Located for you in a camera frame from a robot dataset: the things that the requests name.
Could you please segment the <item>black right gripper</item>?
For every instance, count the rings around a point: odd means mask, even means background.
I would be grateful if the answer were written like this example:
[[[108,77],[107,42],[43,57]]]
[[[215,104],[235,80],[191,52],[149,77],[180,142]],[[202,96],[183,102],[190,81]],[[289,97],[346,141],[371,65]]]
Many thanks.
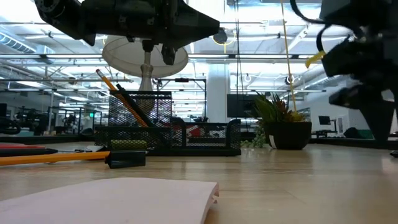
[[[397,89],[397,39],[344,40],[323,56],[322,64],[328,77],[349,75],[363,84],[338,90],[329,104],[360,110],[375,140],[387,141],[396,105],[378,90]]]

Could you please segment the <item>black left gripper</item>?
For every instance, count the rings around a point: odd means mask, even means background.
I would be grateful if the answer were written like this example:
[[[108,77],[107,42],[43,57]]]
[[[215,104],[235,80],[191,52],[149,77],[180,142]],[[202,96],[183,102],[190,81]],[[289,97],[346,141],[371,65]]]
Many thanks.
[[[78,39],[95,44],[97,34],[139,37],[163,44],[166,65],[174,65],[176,49],[217,34],[220,22],[190,7],[183,0],[83,1],[78,10]],[[171,26],[174,17],[174,41]]]

